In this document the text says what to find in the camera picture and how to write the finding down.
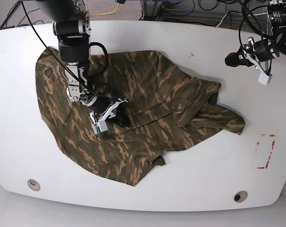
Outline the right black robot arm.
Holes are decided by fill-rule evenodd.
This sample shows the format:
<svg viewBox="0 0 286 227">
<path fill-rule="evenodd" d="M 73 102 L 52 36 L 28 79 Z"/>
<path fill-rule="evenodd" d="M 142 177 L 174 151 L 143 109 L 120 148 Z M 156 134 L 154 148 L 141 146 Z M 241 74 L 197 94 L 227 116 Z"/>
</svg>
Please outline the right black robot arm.
<svg viewBox="0 0 286 227">
<path fill-rule="evenodd" d="M 37 6 L 53 21 L 53 33 L 58 38 L 59 56 L 67 63 L 67 95 L 72 102 L 80 101 L 90 108 L 95 127 L 104 131 L 107 121 L 128 127 L 130 120 L 119 107 L 123 102 L 115 98 L 112 87 L 94 79 L 105 73 L 109 56 L 106 48 L 90 41 L 90 14 L 82 0 L 37 0 Z M 89 74 L 90 48 L 100 47 L 104 52 L 103 67 Z"/>
</svg>

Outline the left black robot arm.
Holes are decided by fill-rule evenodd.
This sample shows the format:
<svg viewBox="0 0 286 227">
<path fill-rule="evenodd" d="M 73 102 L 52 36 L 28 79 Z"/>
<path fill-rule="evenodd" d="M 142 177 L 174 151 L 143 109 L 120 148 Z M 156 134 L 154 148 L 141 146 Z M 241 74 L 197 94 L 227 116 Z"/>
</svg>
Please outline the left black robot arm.
<svg viewBox="0 0 286 227">
<path fill-rule="evenodd" d="M 253 11 L 261 6 L 248 9 L 248 1 L 239 1 L 242 7 L 243 19 L 240 23 L 238 37 L 240 47 L 237 52 L 228 54 L 225 58 L 225 64 L 229 67 L 255 66 L 260 71 L 260 75 L 268 79 L 272 77 L 272 60 L 283 54 L 286 56 L 286 0 L 269 0 L 268 4 L 263 5 L 266 8 L 266 14 L 269 21 L 269 33 L 265 34 L 260 22 L 257 20 Z M 246 23 L 249 28 L 260 36 L 259 41 L 253 37 L 248 38 L 248 43 L 243 44 L 241 39 L 241 28 Z"/>
</svg>

